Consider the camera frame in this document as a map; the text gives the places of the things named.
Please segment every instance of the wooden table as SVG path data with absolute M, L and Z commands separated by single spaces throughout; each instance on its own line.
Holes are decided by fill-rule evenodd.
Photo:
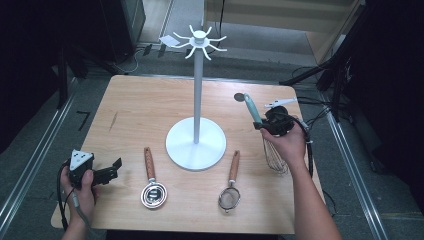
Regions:
M 224 131 L 227 148 L 212 168 L 191 172 L 168 156 L 165 140 L 178 121 L 193 116 L 194 80 L 114 76 L 96 113 L 82 151 L 95 155 L 94 169 L 109 167 L 119 157 L 119 177 L 101 187 L 94 228 L 224 233 L 294 233 L 293 187 L 290 173 L 278 175 L 266 164 L 262 137 L 253 128 L 247 107 L 234 100 L 249 93 L 259 112 L 264 104 L 292 98 L 291 87 L 203 81 L 202 117 Z M 301 116 L 297 102 L 286 105 Z M 140 201 L 148 184 L 143 149 L 150 147 L 156 180 L 165 185 L 168 198 L 160 209 L 147 209 Z M 228 186 L 232 156 L 241 158 L 235 187 L 239 205 L 225 213 L 218 206 Z M 321 192 L 318 174 L 313 178 Z M 61 228 L 56 208 L 51 223 Z

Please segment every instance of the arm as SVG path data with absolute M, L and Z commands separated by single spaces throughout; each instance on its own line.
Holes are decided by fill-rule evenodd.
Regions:
M 69 167 L 65 167 L 61 174 L 61 183 L 62 187 L 65 190 L 65 193 L 68 195 L 72 191 L 71 182 L 68 177 Z M 94 196 L 91 191 L 91 184 L 93 182 L 93 171 L 87 170 L 84 173 L 82 178 L 82 187 L 81 190 L 75 189 L 74 192 L 78 198 L 81 211 L 87 217 L 88 222 L 91 224 L 94 213 Z M 85 239 L 87 235 L 88 228 L 77 212 L 77 209 L 74 206 L 72 199 L 72 194 L 70 195 L 68 202 L 69 211 L 71 218 L 69 220 L 68 229 L 65 234 L 62 236 L 62 240 L 68 239 Z
M 295 124 L 282 137 L 272 136 L 261 129 L 262 136 L 270 141 L 287 162 L 293 177 L 295 233 L 297 239 L 341 239 L 339 230 L 321 199 L 305 164 L 305 138 Z

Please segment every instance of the metal rod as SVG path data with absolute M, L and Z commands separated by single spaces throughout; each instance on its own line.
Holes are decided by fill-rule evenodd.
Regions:
M 200 111 L 202 104 L 203 52 L 196 49 L 194 54 L 194 137 L 193 142 L 199 143 Z
M 0 212 L 0 239 L 3 239 L 5 236 L 10 223 L 12 222 L 16 212 L 24 200 L 26 193 L 29 190 L 29 187 L 31 186 L 32 181 L 35 178 L 35 175 L 37 175 L 38 170 L 44 161 L 44 157 L 50 149 L 50 146 L 56 137 L 57 132 L 62 126 L 63 120 L 65 119 L 70 107 L 72 106 L 77 86 L 78 81 L 76 81 L 76 78 L 74 78 L 70 86 L 72 89 L 71 96 L 65 102 L 62 109 L 56 110 L 56 114 L 47 127 L 43 137 L 38 143 L 38 146 L 34 150 L 34 153 L 29 159 L 18 182 L 3 205 Z
M 322 92 L 320 92 L 320 96 L 322 100 L 329 101 Z M 359 198 L 359 202 L 362 206 L 362 210 L 364 211 L 374 239 L 389 239 L 380 219 L 378 210 L 374 205 L 374 201 L 372 200 L 362 175 L 359 172 L 358 166 L 356 165 L 355 158 L 350 151 L 340 123 L 336 122 L 331 113 L 327 113 L 327 119 L 339 146 L 343 160 L 345 161 L 347 171 L 349 173 L 350 179 L 352 180 L 353 187 L 356 191 L 356 195 Z

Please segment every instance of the wire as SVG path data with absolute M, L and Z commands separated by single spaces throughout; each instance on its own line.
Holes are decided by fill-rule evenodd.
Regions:
M 308 152 L 308 169 L 309 169 L 309 174 L 311 175 L 311 177 L 313 176 L 314 173 L 314 162 L 313 162 L 313 156 L 312 156 L 312 141 L 311 141 L 311 135 L 309 133 L 310 129 L 309 127 L 306 125 L 305 122 L 301 122 L 299 121 L 299 119 L 292 117 L 290 115 L 288 115 L 293 121 L 295 121 L 303 130 L 303 133 L 305 134 L 305 142 L 306 142 L 306 149 Z
M 68 196 L 66 196 L 65 204 L 63 205 L 63 208 L 64 208 L 65 211 L 66 211 L 66 204 L 68 203 L 68 199 L 71 196 L 71 194 L 74 192 L 74 190 L 75 190 L 75 188 L 72 188 L 71 192 L 68 193 Z
M 308 68 L 308 69 L 318 68 L 318 69 L 321 69 L 321 70 L 329 70 L 329 68 L 323 68 L 323 67 L 320 67 L 320 66 L 303 66 L 303 67 L 298 67 L 298 68 L 296 68 L 295 70 L 292 71 L 292 74 L 291 74 L 292 75 L 292 78 L 294 78 L 294 73 L 295 72 L 299 71 L 300 69 L 305 69 L 305 68 Z
M 85 214 L 82 212 L 81 207 L 79 205 L 79 201 L 78 201 L 78 196 L 75 192 L 72 192 L 72 201 L 74 203 L 74 207 L 77 210 L 78 215 L 80 216 L 80 218 L 84 221 L 85 226 L 87 227 L 88 231 L 97 239 L 102 238 L 103 236 L 100 236 L 99 234 L 97 234 L 90 225 L 90 222 L 88 221 L 87 216 L 85 216 Z
M 312 127 L 314 126 L 317 120 L 327 116 L 327 114 L 331 111 L 330 109 L 331 109 L 330 107 L 325 107 L 321 112 L 318 113 L 318 115 L 315 118 L 312 118 L 306 121 L 306 123 L 309 126 L 309 130 L 312 130 Z
M 219 32 L 217 32 L 217 34 L 219 35 L 219 38 L 222 37 L 222 18 L 224 17 L 224 5 L 225 5 L 225 0 L 222 0 L 221 17 L 219 19 Z M 220 44 L 221 44 L 221 41 L 218 41 L 216 48 L 218 48 Z M 208 54 L 214 53 L 215 51 L 216 50 L 214 49 L 211 52 L 208 52 Z
M 113 64 L 116 68 L 118 68 L 119 70 L 121 70 L 122 72 L 124 72 L 124 73 L 132 73 L 132 72 L 135 72 L 135 70 L 137 70 L 137 68 L 138 68 L 138 61 L 137 61 L 137 54 L 139 53 L 139 52 L 141 52 L 141 51 L 143 51 L 144 49 L 140 49 L 140 50 L 138 50 L 138 51 L 136 51 L 135 53 L 134 53 L 134 61 L 135 61 L 135 63 L 136 63 L 136 66 L 135 66 L 135 68 L 134 69 L 132 69 L 132 70 L 124 70 L 124 69 L 122 69 L 122 68 L 120 68 L 118 65 L 116 65 L 116 64 Z
M 322 190 L 322 192 L 330 199 L 331 203 L 333 204 L 334 213 L 331 213 L 331 217 L 334 217 L 338 213 L 336 208 L 336 201 L 334 201 L 331 195 L 328 192 L 324 191 L 324 189 Z
M 310 98 L 310 97 L 297 97 L 298 100 L 303 99 L 298 101 L 301 104 L 311 104 L 311 105 L 330 105 L 331 106 L 331 102 L 325 102 L 325 101 L 321 101 L 315 98 Z
M 68 229 L 68 220 L 66 220 L 65 207 L 63 206 L 63 203 L 62 203 L 62 194 L 61 194 L 61 191 L 60 191 L 60 177 L 62 175 L 62 171 L 65 168 L 65 166 L 67 166 L 69 164 L 69 161 L 70 161 L 70 159 L 68 159 L 66 162 L 64 162 L 60 166 L 59 172 L 57 174 L 57 185 L 56 185 L 56 187 L 57 187 L 57 189 L 56 189 L 56 191 L 57 191 L 57 201 L 58 201 L 58 204 L 59 204 L 60 215 L 62 216 L 63 230 L 65 230 L 65 231 L 66 231 L 66 229 Z

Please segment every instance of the wooden handle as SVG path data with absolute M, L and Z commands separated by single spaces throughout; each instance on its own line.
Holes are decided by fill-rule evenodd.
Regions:
M 147 178 L 148 179 L 156 178 L 155 166 L 153 165 L 152 152 L 150 151 L 149 147 L 144 148 L 144 161 L 146 162 Z
M 236 181 L 239 160 L 240 160 L 240 151 L 236 150 L 234 152 L 233 162 L 231 163 L 230 181 L 234 181 L 234 182 Z

